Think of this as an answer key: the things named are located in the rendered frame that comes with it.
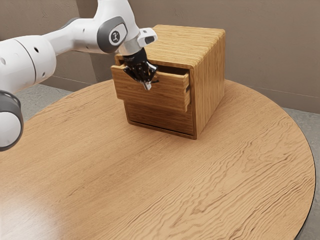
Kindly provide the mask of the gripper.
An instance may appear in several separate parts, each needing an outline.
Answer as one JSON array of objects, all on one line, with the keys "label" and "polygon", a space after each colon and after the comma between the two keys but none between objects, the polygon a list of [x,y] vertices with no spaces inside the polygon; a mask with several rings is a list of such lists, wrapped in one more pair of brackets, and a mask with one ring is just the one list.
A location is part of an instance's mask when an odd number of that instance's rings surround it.
[{"label": "gripper", "polygon": [[133,80],[141,82],[145,90],[149,91],[158,66],[149,62],[145,48],[132,55],[123,56],[123,60],[125,63],[123,71]]}]

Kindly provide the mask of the small wooden drawer cabinet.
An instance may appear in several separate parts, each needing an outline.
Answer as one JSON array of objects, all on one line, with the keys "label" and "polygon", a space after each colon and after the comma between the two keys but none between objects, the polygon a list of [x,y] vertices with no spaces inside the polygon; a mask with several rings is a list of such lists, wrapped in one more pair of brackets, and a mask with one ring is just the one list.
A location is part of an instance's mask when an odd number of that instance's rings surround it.
[{"label": "small wooden drawer cabinet", "polygon": [[[225,42],[223,29],[156,25],[156,42],[145,50],[159,66],[187,69],[190,104],[186,112],[124,102],[130,124],[195,140],[212,117],[225,93]],[[120,55],[115,65],[125,63]]]}]

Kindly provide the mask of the wooden drawer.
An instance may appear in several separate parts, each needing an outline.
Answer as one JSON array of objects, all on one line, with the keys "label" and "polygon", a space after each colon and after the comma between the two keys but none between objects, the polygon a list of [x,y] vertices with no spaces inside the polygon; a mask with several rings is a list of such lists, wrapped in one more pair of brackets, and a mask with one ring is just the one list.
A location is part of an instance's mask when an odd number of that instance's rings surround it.
[{"label": "wooden drawer", "polygon": [[187,69],[160,65],[149,90],[127,75],[124,69],[124,65],[111,67],[116,95],[120,100],[166,110],[187,111],[191,103]]}]

